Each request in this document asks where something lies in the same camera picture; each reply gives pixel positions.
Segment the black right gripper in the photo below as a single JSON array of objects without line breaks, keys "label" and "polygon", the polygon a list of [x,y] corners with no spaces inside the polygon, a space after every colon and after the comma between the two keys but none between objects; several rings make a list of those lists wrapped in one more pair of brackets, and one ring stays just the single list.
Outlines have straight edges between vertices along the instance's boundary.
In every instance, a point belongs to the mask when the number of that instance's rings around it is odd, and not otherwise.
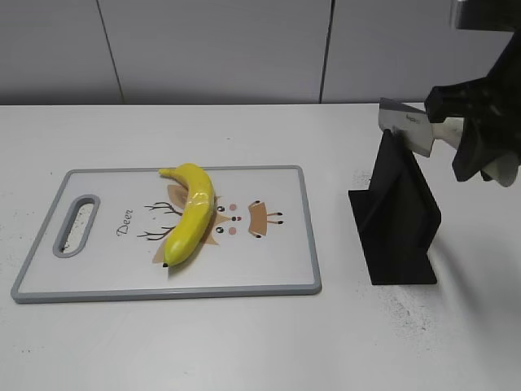
[{"label": "black right gripper", "polygon": [[515,34],[484,79],[434,86],[424,101],[431,123],[466,118],[452,167],[465,182],[504,152],[520,154],[520,36]]}]

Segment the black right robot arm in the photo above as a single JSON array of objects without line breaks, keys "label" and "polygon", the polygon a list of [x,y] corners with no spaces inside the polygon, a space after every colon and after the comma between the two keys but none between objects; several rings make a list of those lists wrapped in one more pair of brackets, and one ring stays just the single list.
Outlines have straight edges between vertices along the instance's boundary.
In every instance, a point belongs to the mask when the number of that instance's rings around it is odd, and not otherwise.
[{"label": "black right robot arm", "polygon": [[452,162],[459,182],[481,174],[509,187],[520,166],[520,3],[455,1],[451,19],[457,29],[512,36],[484,77],[433,87],[424,102],[427,116],[433,123],[463,120]]}]

